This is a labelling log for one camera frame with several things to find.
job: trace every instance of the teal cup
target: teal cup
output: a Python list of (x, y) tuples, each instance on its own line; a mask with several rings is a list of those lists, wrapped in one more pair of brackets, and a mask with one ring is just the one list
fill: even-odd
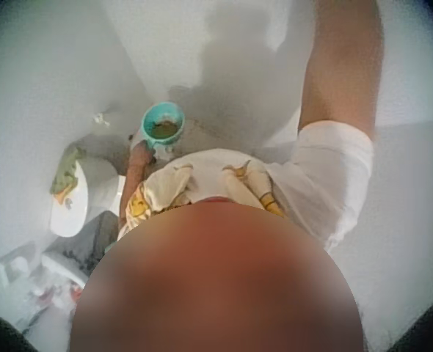
[[(166, 138), (156, 138), (153, 136), (153, 129), (156, 127), (156, 124), (165, 121), (176, 124), (178, 127), (177, 131)], [(185, 121), (186, 117), (182, 109), (170, 101), (151, 106), (145, 112), (142, 119), (142, 133), (148, 143), (148, 147), (153, 148), (155, 144), (167, 146), (176, 143), (181, 137)]]

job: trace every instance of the patterned fabric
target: patterned fabric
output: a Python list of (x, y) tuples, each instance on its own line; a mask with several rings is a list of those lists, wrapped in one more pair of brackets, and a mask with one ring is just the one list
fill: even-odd
[[(163, 169), (141, 182), (128, 201), (125, 209), (127, 224), (121, 229), (117, 240), (151, 216), (190, 205), (186, 190), (192, 170), (190, 164)], [(238, 168), (228, 165), (223, 168), (222, 177), (228, 196), (234, 202), (285, 217), (272, 194), (272, 182), (262, 163), (248, 161)]]

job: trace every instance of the person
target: person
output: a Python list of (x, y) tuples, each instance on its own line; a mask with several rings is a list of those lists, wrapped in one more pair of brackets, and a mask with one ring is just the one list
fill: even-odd
[[(291, 161), (261, 164), (236, 151), (207, 150), (174, 160), (145, 180), (152, 151), (138, 144), (131, 152), (120, 203), (119, 239), (141, 220), (208, 201), (259, 208), (275, 203), (277, 213), (318, 238), (327, 250), (356, 225), (373, 163), (382, 27), (375, 1), (315, 3), (316, 33)], [(229, 169), (239, 180), (251, 178), (248, 174), (255, 170), (266, 173), (273, 186), (263, 187), (263, 194), (254, 190), (258, 185), (243, 182), (238, 187)]]
[(138, 144), (120, 239), (82, 293), (71, 351), (363, 349), (352, 293), (326, 250), (365, 201), (382, 25), (373, 0), (314, 1), (292, 160), (208, 150), (146, 178), (153, 153)]

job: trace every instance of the hand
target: hand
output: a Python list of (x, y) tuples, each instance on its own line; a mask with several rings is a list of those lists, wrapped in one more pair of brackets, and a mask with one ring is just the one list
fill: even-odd
[(154, 149), (149, 149), (146, 141), (137, 144), (130, 153), (128, 167), (144, 167), (153, 161)]

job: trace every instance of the white shirt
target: white shirt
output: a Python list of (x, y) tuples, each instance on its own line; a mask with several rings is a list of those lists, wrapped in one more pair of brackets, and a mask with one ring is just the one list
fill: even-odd
[[(340, 122), (321, 121), (299, 132), (289, 162), (265, 167), (274, 183), (274, 196), (289, 219), (329, 250), (357, 224), (373, 154), (373, 143), (362, 131)], [(240, 152), (216, 149), (186, 155), (166, 167), (192, 164), (186, 195), (197, 202), (227, 197), (220, 177), (223, 167), (242, 166), (251, 159)]]

